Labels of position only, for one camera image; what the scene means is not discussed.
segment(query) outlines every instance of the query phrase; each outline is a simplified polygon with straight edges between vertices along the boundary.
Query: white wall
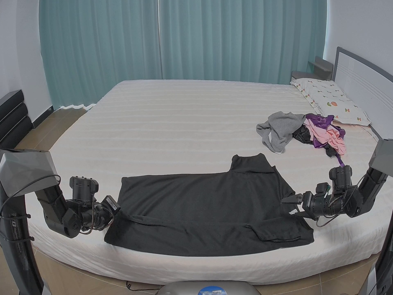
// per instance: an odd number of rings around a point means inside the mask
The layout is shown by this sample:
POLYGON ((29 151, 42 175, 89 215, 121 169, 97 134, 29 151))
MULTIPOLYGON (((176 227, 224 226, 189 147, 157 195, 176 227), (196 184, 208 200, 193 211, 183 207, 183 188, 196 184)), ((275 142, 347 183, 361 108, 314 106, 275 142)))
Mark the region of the white wall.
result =
POLYGON ((328 0, 327 61, 337 46, 393 74, 393 0, 328 0))
POLYGON ((0 0, 0 97, 22 89, 32 121, 52 106, 42 64, 39 0, 0 0))

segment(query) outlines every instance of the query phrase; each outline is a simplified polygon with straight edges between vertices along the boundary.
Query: bed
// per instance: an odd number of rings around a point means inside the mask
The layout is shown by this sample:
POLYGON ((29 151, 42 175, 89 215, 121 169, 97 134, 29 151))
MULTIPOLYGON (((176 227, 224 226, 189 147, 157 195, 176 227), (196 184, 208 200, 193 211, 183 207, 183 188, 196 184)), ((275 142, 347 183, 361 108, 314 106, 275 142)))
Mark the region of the bed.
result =
MULTIPOLYGON (((339 85, 354 75, 340 73, 335 72, 339 85)), ((105 195, 118 197, 123 176, 222 172, 229 169, 233 155, 261 152, 297 193, 315 191, 317 183, 330 181, 328 173, 338 165, 337 159, 294 139, 281 155, 269 151, 255 126, 280 110, 313 112, 291 85, 123 81, 76 121, 50 152, 63 177, 66 198, 72 195, 67 183, 72 175, 95 178, 99 182, 96 198, 100 201, 105 195)), ((357 182, 368 168, 378 138, 369 127, 342 127, 347 132, 347 154, 342 160, 351 165, 352 181, 357 182)), ((68 239, 47 228, 34 194, 26 196, 26 206, 32 215, 29 227, 35 245, 55 259, 92 273, 152 284, 180 280, 272 284, 304 278, 378 253, 392 213, 393 180, 388 178, 367 214, 354 219, 343 215, 321 229, 307 220, 314 229, 314 243, 241 256, 180 257, 132 251, 105 243, 105 231, 68 239)))

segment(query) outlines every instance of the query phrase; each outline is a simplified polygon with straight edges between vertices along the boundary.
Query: round blue logo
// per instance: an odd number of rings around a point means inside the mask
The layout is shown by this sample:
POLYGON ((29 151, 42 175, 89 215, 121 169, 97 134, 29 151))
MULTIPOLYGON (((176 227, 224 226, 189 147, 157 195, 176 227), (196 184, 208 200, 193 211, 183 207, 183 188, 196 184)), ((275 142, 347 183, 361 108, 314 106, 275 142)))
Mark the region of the round blue logo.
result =
POLYGON ((223 288, 220 288, 218 286, 207 286, 205 288, 202 288, 198 295, 227 295, 225 290, 223 288))

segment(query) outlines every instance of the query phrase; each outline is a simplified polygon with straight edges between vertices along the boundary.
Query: curtain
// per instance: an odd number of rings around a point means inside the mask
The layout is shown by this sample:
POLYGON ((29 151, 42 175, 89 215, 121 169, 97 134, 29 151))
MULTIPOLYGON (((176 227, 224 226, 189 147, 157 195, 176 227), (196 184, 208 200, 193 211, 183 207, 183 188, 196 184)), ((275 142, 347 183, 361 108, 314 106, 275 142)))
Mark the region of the curtain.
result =
POLYGON ((40 0, 47 85, 56 109, 90 105, 129 79, 161 79, 158 0, 40 0))
POLYGON ((322 56, 327 0, 159 0, 164 79, 288 84, 322 56))

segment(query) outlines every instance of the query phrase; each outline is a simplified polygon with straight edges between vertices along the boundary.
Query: pillowcase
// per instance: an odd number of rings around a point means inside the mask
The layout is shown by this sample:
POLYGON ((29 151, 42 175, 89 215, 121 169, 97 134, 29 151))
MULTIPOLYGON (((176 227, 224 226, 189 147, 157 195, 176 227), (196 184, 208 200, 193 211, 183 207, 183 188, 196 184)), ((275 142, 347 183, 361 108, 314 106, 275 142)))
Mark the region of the pillowcase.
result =
POLYGON ((334 81, 297 79, 292 85, 303 94, 312 108, 323 117, 334 115, 342 124, 369 125, 371 121, 353 101, 348 99, 334 81))

